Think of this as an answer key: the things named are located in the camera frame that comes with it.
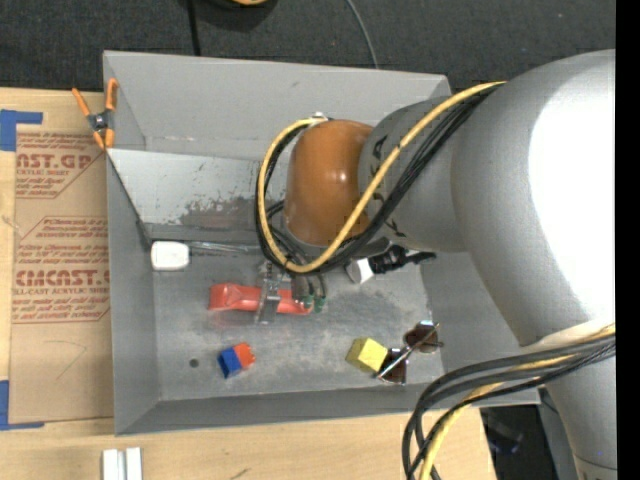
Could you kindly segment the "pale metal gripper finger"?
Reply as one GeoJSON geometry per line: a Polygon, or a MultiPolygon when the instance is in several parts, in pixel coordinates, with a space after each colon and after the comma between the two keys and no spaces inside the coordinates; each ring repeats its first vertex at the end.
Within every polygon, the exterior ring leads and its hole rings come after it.
{"type": "Polygon", "coordinates": [[[291,290],[291,286],[290,275],[280,267],[269,261],[261,265],[261,287],[267,292],[291,290]]]}
{"type": "Polygon", "coordinates": [[[256,312],[255,322],[260,325],[272,323],[276,319],[280,296],[277,294],[267,294],[263,296],[256,312]]]}

